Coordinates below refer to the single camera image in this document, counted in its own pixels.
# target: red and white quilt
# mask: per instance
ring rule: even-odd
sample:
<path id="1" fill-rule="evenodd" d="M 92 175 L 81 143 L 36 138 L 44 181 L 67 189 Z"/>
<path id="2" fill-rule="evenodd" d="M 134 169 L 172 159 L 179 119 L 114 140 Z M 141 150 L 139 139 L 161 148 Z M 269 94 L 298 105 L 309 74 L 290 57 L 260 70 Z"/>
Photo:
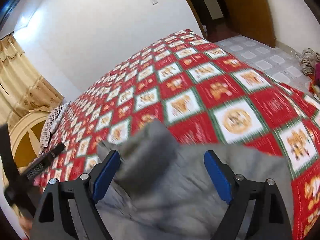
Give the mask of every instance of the red and white quilt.
<path id="1" fill-rule="evenodd" d="M 183 144 L 239 143 L 286 158 L 294 239 L 319 217 L 320 103 L 191 30 L 134 54 L 70 104 L 49 145 L 66 151 L 36 184 L 76 179 L 98 162 L 101 140 L 122 143 L 155 118 Z"/>

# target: white wall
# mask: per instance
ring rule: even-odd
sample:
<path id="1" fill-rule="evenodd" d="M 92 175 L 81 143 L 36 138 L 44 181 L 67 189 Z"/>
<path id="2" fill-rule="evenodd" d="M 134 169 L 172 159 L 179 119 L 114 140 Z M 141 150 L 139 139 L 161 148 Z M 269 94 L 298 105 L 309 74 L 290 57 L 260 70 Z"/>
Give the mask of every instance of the white wall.
<path id="1" fill-rule="evenodd" d="M 0 30 L 0 37 L 4 37 L 13 30 L 18 30 L 26 26 L 42 1 L 43 0 L 20 0 Z"/>
<path id="2" fill-rule="evenodd" d="M 55 65 L 50 55 L 38 44 L 35 39 L 30 39 L 29 34 L 34 30 L 32 25 L 16 31 L 13 36 L 26 53 L 26 56 L 41 75 L 64 96 L 64 102 L 74 101 L 81 91 L 69 80 Z"/>
<path id="3" fill-rule="evenodd" d="M 320 52 L 320 25 L 304 0 L 268 0 L 278 41 Z"/>
<path id="4" fill-rule="evenodd" d="M 28 25 L 33 26 L 28 39 L 83 92 L 117 64 L 170 33 L 188 28 L 201 35 L 186 0 L 158 1 L 44 0 Z M 28 57 L 38 50 L 22 48 Z M 42 66 L 31 62 L 37 69 L 46 67 L 45 61 Z"/>

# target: pillow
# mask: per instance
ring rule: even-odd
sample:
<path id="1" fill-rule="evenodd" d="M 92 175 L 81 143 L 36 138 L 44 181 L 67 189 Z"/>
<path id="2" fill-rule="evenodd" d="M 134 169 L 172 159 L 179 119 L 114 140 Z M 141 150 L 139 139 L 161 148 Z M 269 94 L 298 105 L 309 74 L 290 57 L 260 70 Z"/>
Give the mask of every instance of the pillow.
<path id="1" fill-rule="evenodd" d="M 69 107 L 69 104 L 70 104 L 70 101 L 63 105 L 63 108 L 61 109 L 60 114 L 58 115 L 58 118 L 53 122 L 53 124 L 52 124 L 52 126 L 50 128 L 50 133 L 51 134 L 53 134 L 57 130 L 65 111 Z"/>
<path id="2" fill-rule="evenodd" d="M 58 118 L 62 108 L 63 108 L 63 105 L 60 105 L 55 109 L 53 109 L 49 114 L 48 119 L 44 123 L 44 126 L 41 131 L 41 136 L 40 136 L 40 154 L 42 154 L 44 148 L 48 147 L 50 135 L 51 135 L 50 128 L 54 123 L 54 121 Z"/>

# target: wooden door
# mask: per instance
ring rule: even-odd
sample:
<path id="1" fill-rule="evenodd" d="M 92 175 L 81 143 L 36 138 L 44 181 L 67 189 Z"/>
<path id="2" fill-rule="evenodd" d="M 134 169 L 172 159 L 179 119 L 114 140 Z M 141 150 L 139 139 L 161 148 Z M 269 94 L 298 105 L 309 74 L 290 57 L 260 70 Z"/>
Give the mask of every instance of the wooden door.
<path id="1" fill-rule="evenodd" d="M 267 0 L 225 0 L 234 31 L 275 47 L 276 39 Z"/>

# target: curtain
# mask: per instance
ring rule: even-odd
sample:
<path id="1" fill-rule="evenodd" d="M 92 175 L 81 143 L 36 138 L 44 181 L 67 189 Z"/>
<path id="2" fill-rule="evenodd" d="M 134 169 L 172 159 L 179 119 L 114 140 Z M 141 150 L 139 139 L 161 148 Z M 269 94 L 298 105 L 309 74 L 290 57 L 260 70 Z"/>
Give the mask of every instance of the curtain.
<path id="1" fill-rule="evenodd" d="M 26 57 L 12 34 L 0 40 L 0 123 L 9 130 L 26 114 L 50 112 L 63 100 Z"/>

